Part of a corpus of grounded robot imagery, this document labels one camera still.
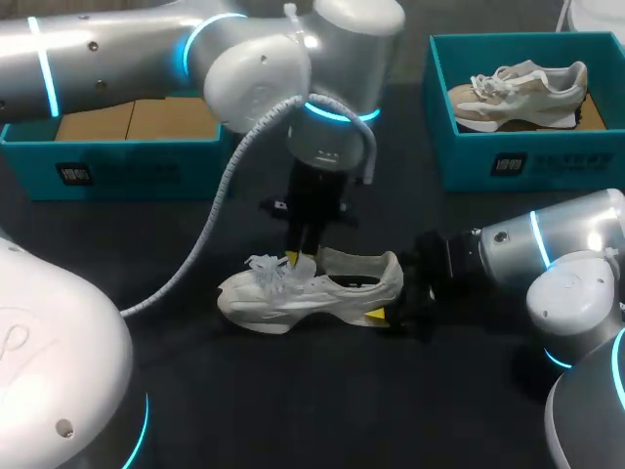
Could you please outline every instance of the robotic arm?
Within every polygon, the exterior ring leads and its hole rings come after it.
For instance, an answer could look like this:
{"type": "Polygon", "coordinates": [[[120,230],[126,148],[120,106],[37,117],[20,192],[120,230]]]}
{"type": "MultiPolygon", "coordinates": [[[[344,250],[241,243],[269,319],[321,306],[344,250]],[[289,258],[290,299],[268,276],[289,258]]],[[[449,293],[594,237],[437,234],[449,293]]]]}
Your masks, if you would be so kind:
{"type": "MultiPolygon", "coordinates": [[[[4,21],[0,123],[191,90],[236,132],[309,92],[370,124],[403,23],[395,0],[315,0],[300,19],[293,12],[249,19],[229,0],[180,0],[131,12],[4,21]]],[[[306,103],[290,117],[287,145],[296,162],[287,249],[299,251],[318,245],[364,147],[348,119],[329,109],[306,103]]],[[[149,400],[115,306],[2,231],[0,264],[0,466],[153,467],[149,400]]]]}
{"type": "MultiPolygon", "coordinates": [[[[315,0],[311,13],[282,19],[247,18],[230,0],[179,0],[7,21],[0,24],[0,123],[191,90],[235,132],[309,93],[372,125],[403,24],[396,0],[315,0]]],[[[287,147],[295,163],[282,215],[285,250],[315,254],[349,175],[363,165],[364,141],[345,116],[306,103],[290,115],[287,147]]],[[[373,165],[367,170],[370,179],[373,165]]]]}
{"type": "Polygon", "coordinates": [[[449,239],[417,239],[417,288],[428,289],[431,302],[492,287],[526,293],[545,352],[565,371],[545,410],[559,469],[616,469],[625,461],[624,254],[625,196],[617,190],[449,239]]]}

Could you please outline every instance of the screw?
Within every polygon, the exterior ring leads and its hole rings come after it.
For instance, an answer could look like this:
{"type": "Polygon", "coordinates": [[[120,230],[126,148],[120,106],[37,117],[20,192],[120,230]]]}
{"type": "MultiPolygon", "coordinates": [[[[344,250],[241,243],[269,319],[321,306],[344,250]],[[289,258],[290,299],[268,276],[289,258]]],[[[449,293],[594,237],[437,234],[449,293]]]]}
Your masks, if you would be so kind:
{"type": "Polygon", "coordinates": [[[506,232],[499,232],[495,235],[495,242],[504,242],[508,239],[508,234],[506,232]]]}
{"type": "Polygon", "coordinates": [[[69,420],[59,420],[57,422],[57,433],[60,437],[71,438],[74,436],[74,428],[69,420]]]}

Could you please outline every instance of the beige sneaker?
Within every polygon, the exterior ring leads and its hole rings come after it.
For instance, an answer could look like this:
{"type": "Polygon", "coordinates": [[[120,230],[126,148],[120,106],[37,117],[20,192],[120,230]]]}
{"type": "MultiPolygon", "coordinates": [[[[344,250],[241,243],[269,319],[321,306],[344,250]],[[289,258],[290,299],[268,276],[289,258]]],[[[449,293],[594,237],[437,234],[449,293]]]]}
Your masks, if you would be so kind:
{"type": "Polygon", "coordinates": [[[588,69],[543,68],[532,61],[502,66],[492,76],[472,76],[471,84],[449,91],[458,124],[478,132],[495,132],[510,120],[543,127],[574,128],[588,90],[588,69]]]}

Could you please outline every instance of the shoelace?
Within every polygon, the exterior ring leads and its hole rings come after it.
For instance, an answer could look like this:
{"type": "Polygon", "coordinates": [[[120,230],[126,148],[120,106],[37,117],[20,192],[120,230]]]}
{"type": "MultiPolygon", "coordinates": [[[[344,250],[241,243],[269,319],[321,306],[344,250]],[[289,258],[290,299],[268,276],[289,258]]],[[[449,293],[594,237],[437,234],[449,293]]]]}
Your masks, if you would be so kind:
{"type": "Polygon", "coordinates": [[[499,74],[506,69],[506,66],[500,66],[492,76],[472,76],[471,83],[476,95],[486,100],[495,94],[509,94],[518,91],[519,87],[511,85],[505,79],[499,77],[499,74]]]}
{"type": "Polygon", "coordinates": [[[258,283],[268,294],[282,293],[286,287],[286,278],[291,273],[291,264],[287,257],[250,256],[245,261],[254,272],[258,283]]]}

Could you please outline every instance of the black table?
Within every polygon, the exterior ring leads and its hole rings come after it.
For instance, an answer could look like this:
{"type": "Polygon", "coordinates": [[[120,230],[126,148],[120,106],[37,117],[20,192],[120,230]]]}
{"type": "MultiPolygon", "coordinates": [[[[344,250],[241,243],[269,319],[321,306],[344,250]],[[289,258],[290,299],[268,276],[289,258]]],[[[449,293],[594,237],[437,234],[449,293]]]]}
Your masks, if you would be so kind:
{"type": "MultiPolygon", "coordinates": [[[[443,193],[421,103],[416,85],[388,90],[376,181],[350,193],[360,228],[332,227],[326,245],[400,252],[425,230],[450,234],[576,195],[443,193]]],[[[282,247],[284,225],[257,207],[286,189],[283,139],[267,137],[242,164],[234,197],[184,284],[129,321],[158,467],[552,467],[543,403],[553,377],[532,355],[522,304],[510,297],[442,311],[430,344],[325,316],[284,336],[224,323],[219,282],[250,254],[282,247]]],[[[208,209],[207,202],[30,203],[0,164],[3,228],[121,308],[174,273],[208,209]]]]}

